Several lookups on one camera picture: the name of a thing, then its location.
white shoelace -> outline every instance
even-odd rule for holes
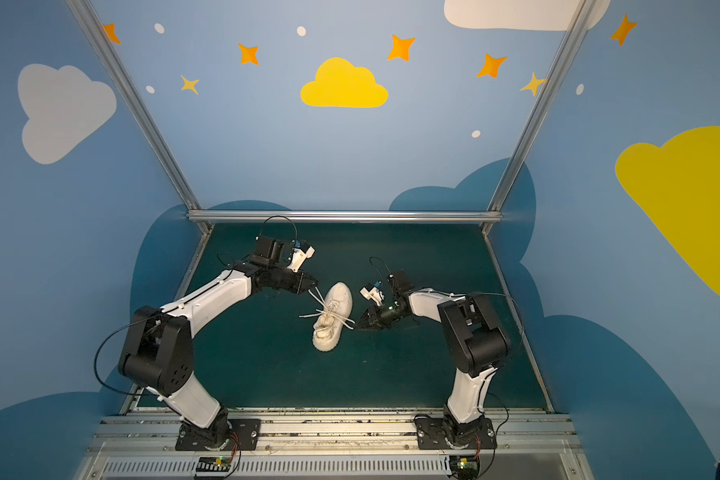
[[[333,311],[333,308],[332,308],[333,305],[331,305],[330,307],[327,306],[327,305],[326,305],[326,299],[324,299],[324,298],[322,297],[322,293],[320,293],[320,290],[318,290],[317,288],[315,288],[315,290],[317,291],[317,294],[320,295],[319,298],[317,297],[317,295],[315,295],[314,293],[312,293],[311,290],[308,290],[308,292],[309,292],[310,295],[312,295],[312,298],[313,298],[313,299],[315,299],[320,305],[322,305],[322,310],[321,310],[321,309],[315,309],[315,312],[317,312],[317,313],[313,313],[313,314],[311,314],[311,315],[299,315],[298,318],[309,318],[309,317],[311,317],[311,316],[320,316],[320,315],[322,315],[323,313],[325,313],[325,314],[328,316],[328,318],[336,319],[336,320],[338,320],[339,322],[343,323],[344,326],[347,327],[348,329],[354,330],[355,328],[352,327],[352,326],[350,326],[347,322],[352,322],[352,323],[354,323],[355,321],[352,320],[352,319],[349,319],[349,318],[347,318],[347,317],[345,317],[345,316],[341,316],[341,315],[339,315],[338,313],[336,313],[335,311]],[[324,331],[330,329],[330,328],[331,328],[331,325],[333,325],[333,322],[331,322],[329,325],[326,325],[326,326],[323,326],[323,327],[320,327],[320,328],[316,328],[315,331],[316,331],[316,332],[324,332]]]

yellow star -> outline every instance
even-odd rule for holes
[[[630,22],[629,19],[624,15],[624,20],[621,21],[619,29],[614,32],[610,37],[619,41],[619,46],[624,44],[624,39],[637,26],[637,22]]]
[[[240,65],[244,63],[253,63],[254,65],[258,65],[259,61],[256,60],[256,50],[259,50],[259,47],[243,47],[241,44],[237,44],[238,47],[240,47],[240,52],[242,52],[242,58],[240,59]]]
[[[195,90],[195,83],[199,82],[200,80],[195,80],[193,82],[190,82],[186,78],[184,78],[184,75],[181,76],[181,79],[184,81],[184,86],[181,88],[182,90],[191,90],[195,92],[195,95],[197,95],[197,90]]]
[[[393,58],[402,58],[406,62],[408,61],[408,49],[413,44],[415,38],[409,38],[408,40],[402,40],[400,38],[392,36],[392,51],[389,53],[387,60]]]
[[[478,73],[478,78],[483,75],[490,75],[491,77],[496,78],[496,75],[499,74],[499,66],[506,59],[507,57],[493,58],[489,54],[486,54],[485,65],[483,65],[483,69],[480,70],[480,73]]]
[[[534,92],[534,96],[536,96],[536,91],[538,90],[539,85],[541,85],[542,83],[544,83],[546,81],[547,81],[546,78],[542,78],[541,80],[536,78],[536,72],[533,72],[530,74],[530,83],[528,83],[528,85],[522,87],[520,89],[520,91],[530,90],[530,91]]]
[[[112,42],[120,43],[120,39],[115,35],[115,24],[111,23],[108,25],[101,25],[104,27],[104,32],[106,33],[106,36],[110,38]]]

white cloud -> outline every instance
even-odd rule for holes
[[[597,24],[610,0],[596,0],[588,28]],[[579,0],[445,0],[446,19],[462,28],[567,30]]]
[[[52,164],[115,113],[115,93],[78,68],[29,64],[19,73],[19,100],[29,117],[21,141],[33,160]]]

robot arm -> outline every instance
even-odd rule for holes
[[[391,274],[388,281],[394,297],[389,305],[383,302],[380,283],[361,291],[370,303],[355,329],[389,328],[395,320],[408,315],[424,316],[442,324],[448,351],[457,367],[454,388],[444,408],[442,429],[451,447],[468,446],[481,430],[492,431],[481,407],[490,380],[511,349],[509,336],[489,295],[457,296],[431,288],[413,290],[403,270]]]
[[[192,339],[221,312],[262,288],[303,293],[317,280],[299,271],[315,253],[295,242],[284,266],[283,242],[256,238],[249,262],[235,263],[211,282],[159,309],[144,306],[134,314],[118,363],[121,375],[158,395],[183,422],[177,450],[223,449],[229,438],[227,410],[195,378]]]

dark blue cloud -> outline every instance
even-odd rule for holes
[[[212,206],[210,210],[290,210],[290,208],[262,200],[236,200]]]
[[[464,178],[455,188],[415,187],[392,201],[396,211],[482,211],[499,183],[508,158],[480,167]]]

